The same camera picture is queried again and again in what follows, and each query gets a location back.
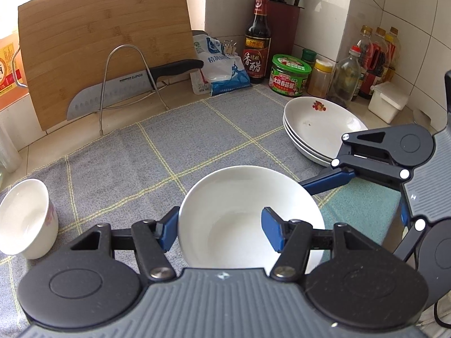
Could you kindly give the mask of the white plate with fruit print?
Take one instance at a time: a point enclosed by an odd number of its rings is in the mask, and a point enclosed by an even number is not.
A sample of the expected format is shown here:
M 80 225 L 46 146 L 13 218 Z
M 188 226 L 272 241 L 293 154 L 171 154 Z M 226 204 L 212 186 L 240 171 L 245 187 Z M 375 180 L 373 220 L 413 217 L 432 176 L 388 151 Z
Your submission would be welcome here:
M 367 130 L 364 123 L 345 108 L 314 97 L 288 101 L 284 117 L 301 143 L 329 159 L 338 154 L 344 134 Z

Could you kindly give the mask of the white shallow bowl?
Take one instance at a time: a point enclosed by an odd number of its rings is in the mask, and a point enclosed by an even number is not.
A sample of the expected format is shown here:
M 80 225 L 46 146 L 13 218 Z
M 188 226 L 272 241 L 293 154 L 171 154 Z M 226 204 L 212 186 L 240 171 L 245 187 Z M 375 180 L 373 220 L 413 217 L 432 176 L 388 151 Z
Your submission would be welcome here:
M 285 221 L 325 227 L 315 200 L 288 176 L 259 166 L 219 169 L 199 180 L 180 207 L 178 239 L 187 265 L 271 271 L 279 253 L 261 227 L 266 207 Z

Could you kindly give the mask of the plain white plate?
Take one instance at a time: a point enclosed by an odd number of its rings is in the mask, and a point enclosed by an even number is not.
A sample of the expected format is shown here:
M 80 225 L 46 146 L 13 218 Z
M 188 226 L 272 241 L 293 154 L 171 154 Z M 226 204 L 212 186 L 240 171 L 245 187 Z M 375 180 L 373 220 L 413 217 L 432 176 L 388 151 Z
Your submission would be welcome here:
M 308 150 L 303 144 L 298 141 L 295 136 L 292 134 L 291 129 L 288 127 L 286 123 L 284 123 L 284 129 L 290 138 L 293 145 L 296 147 L 296 149 L 307 159 L 313 161 L 316 164 L 319 164 L 324 167 L 330 166 L 332 160 L 330 158 L 325 158 L 324 156 L 317 156 L 312 151 Z

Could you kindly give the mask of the teal cloth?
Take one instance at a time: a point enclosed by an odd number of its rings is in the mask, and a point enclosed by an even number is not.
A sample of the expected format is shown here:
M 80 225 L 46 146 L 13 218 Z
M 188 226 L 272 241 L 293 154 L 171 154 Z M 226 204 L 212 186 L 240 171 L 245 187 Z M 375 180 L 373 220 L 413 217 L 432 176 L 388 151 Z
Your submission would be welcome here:
M 401 242 L 404 226 L 398 191 L 354 179 L 313 198 L 325 228 L 332 229 L 335 223 L 349 224 L 390 252 Z

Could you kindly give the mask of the white seasoning box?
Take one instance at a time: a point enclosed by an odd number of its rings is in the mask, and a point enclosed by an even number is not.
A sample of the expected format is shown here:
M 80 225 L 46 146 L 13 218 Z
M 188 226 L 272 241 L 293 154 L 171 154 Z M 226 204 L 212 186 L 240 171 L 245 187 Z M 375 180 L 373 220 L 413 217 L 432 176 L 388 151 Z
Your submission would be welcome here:
M 390 124 L 404 109 L 409 99 L 404 90 L 389 82 L 372 86 L 371 90 L 372 98 L 368 110 L 387 124 Z

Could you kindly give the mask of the grey checked mat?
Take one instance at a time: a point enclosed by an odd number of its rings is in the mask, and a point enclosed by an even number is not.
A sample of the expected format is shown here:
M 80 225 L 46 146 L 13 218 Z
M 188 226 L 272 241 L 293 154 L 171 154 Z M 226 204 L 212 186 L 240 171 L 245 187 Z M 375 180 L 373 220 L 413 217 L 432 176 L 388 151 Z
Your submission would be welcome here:
M 184 104 L 130 124 L 30 175 L 46 185 L 59 219 L 56 245 L 97 224 L 114 229 L 162 218 L 201 178 L 230 166 L 261 166 L 295 181 L 321 166 L 282 124 L 285 97 L 248 88 Z

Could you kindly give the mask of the clear glass bottle red cap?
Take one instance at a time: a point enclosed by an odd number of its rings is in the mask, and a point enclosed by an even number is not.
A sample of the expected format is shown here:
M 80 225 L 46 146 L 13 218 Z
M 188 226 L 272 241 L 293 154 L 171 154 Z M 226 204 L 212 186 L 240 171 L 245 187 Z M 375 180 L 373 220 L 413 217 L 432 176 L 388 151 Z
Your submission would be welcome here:
M 347 108 L 359 83 L 361 67 L 359 57 L 361 49 L 353 45 L 349 56 L 340 60 L 333 72 L 332 81 L 326 99 Z

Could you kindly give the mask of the yellow lid spice jar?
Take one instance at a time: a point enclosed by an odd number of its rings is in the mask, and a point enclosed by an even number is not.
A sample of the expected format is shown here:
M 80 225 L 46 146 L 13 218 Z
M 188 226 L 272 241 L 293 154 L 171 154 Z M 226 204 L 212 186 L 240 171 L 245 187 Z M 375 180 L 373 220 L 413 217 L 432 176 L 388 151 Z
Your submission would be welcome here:
M 312 69 L 307 93 L 318 98 L 325 98 L 333 73 L 333 64 L 316 59 Z

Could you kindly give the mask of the green mushroom sauce jar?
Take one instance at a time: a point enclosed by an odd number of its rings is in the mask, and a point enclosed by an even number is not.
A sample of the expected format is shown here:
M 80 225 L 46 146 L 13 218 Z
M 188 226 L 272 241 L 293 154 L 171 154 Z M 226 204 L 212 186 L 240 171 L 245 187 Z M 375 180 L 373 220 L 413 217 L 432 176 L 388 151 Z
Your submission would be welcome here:
M 286 97 L 302 96 L 312 68 L 308 63 L 290 55 L 275 54 L 268 81 L 269 87 Z

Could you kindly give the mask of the white bowl pink flower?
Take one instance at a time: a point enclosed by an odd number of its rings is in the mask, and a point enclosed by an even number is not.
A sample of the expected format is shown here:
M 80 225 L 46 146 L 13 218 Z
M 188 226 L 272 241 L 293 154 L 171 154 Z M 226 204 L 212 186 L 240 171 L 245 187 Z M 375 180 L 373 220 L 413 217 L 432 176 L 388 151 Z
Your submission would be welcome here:
M 17 183 L 1 201 L 0 250 L 39 259 L 53 247 L 59 230 L 49 191 L 39 179 Z

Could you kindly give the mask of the dark vinegar bottle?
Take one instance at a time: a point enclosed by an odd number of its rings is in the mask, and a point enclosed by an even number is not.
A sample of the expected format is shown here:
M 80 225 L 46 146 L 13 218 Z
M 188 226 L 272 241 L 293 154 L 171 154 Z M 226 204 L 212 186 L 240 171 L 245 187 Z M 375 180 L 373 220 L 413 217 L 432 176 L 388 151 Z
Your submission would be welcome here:
M 266 75 L 271 31 L 267 25 L 268 0 L 255 0 L 254 20 L 246 31 L 242 62 L 251 83 L 261 83 Z

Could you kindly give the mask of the white blue salt bag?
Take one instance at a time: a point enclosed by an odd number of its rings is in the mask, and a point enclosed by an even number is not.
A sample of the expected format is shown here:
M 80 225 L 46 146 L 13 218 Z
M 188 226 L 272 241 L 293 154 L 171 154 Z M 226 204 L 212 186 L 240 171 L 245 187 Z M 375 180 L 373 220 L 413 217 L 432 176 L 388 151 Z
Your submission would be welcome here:
M 236 54 L 227 54 L 224 45 L 208 34 L 193 36 L 197 59 L 203 67 L 190 73 L 193 92 L 211 96 L 232 92 L 251 86 L 242 59 Z

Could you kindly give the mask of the plastic wrap roll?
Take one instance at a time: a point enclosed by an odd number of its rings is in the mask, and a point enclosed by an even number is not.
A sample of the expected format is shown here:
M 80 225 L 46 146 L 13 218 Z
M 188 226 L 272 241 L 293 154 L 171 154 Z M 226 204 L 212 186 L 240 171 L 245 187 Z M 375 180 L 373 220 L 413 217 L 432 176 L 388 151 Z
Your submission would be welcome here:
M 21 154 L 17 151 L 15 144 L 10 138 L 8 133 L 8 125 L 6 125 L 6 120 L 1 117 L 1 164 L 4 166 L 8 173 L 15 172 L 22 163 Z

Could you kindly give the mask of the dark red knife block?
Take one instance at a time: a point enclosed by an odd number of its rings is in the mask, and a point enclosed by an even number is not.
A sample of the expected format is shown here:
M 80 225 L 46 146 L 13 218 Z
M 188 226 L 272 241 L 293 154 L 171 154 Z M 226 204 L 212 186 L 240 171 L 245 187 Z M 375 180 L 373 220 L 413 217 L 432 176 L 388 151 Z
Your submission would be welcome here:
M 290 55 L 296 36 L 300 16 L 300 0 L 288 4 L 286 0 L 269 0 L 267 22 L 271 31 L 271 46 L 268 54 L 266 77 L 269 77 L 275 54 Z

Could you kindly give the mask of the bamboo cutting board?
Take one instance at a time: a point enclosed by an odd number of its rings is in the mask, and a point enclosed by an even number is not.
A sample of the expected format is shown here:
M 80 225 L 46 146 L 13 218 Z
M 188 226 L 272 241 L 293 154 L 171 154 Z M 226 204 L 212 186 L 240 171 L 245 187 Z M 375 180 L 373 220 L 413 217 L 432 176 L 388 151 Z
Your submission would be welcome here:
M 196 56 L 187 0 L 31 0 L 18 8 L 18 34 L 42 130 L 105 76 Z

